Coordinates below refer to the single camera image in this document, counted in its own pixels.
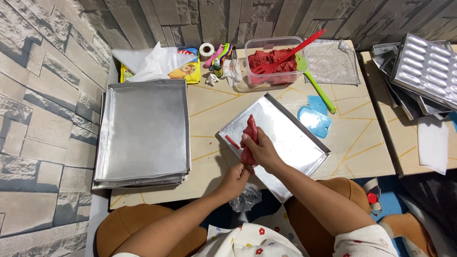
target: red dough stick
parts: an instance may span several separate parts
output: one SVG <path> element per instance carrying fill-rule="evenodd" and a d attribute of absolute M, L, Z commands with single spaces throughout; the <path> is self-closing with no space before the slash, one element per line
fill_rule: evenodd
<path fill-rule="evenodd" d="M 239 150 L 239 145 L 238 145 L 237 143 L 235 143 L 235 141 L 233 141 L 233 139 L 231 139 L 231 138 L 229 137 L 229 135 L 225 135 L 225 138 L 226 138 L 234 147 L 236 147 L 236 149 Z"/>
<path fill-rule="evenodd" d="M 248 126 L 244 130 L 244 133 L 250 136 L 256 144 L 259 144 L 259 139 L 257 137 L 257 126 L 255 125 L 254 116 L 252 116 L 252 114 L 249 116 Z M 241 162 L 244 164 L 257 165 L 257 162 L 255 161 L 254 156 L 248 147 L 245 147 L 241 153 Z"/>

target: silver mesh mat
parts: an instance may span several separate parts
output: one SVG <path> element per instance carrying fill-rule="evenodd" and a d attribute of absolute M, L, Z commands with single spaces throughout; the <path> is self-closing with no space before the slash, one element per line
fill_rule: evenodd
<path fill-rule="evenodd" d="M 317 83 L 360 84 L 356 53 L 343 40 L 317 39 L 305 49 L 309 72 Z"/>

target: gray stone wall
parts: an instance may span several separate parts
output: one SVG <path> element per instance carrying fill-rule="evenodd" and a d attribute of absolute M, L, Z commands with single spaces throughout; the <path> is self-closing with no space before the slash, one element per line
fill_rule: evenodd
<path fill-rule="evenodd" d="M 99 30 L 117 23 L 79 0 L 0 10 L 0 256 L 84 256 L 111 53 Z"/>
<path fill-rule="evenodd" d="M 357 50 L 411 32 L 457 42 L 455 0 L 81 0 L 84 16 L 113 48 L 199 46 L 254 38 L 350 39 Z"/>

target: floral shirt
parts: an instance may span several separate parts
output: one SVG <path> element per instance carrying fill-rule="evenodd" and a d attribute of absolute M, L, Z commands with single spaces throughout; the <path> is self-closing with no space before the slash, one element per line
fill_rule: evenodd
<path fill-rule="evenodd" d="M 337 235 L 334 257 L 398 257 L 387 232 L 371 225 Z M 207 243 L 193 257 L 309 256 L 289 223 L 284 206 L 272 215 L 227 230 L 209 226 Z M 113 257 L 138 257 L 119 253 Z"/>

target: plastic container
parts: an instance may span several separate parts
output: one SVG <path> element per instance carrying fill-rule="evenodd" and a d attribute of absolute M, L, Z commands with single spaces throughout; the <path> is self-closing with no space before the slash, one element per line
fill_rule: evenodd
<path fill-rule="evenodd" d="M 244 51 L 246 53 L 246 72 L 248 76 L 248 83 L 252 86 L 258 86 L 263 84 L 278 85 L 295 82 L 301 74 L 308 69 L 308 66 L 306 66 L 304 70 L 297 70 L 293 72 L 257 75 L 251 72 L 248 56 L 254 54 L 256 51 L 264 51 L 268 53 L 272 50 L 294 48 L 302 42 L 303 39 L 299 37 L 272 37 L 249 40 L 244 47 Z M 305 49 L 298 51 L 297 54 L 303 56 L 305 60 L 308 60 Z"/>

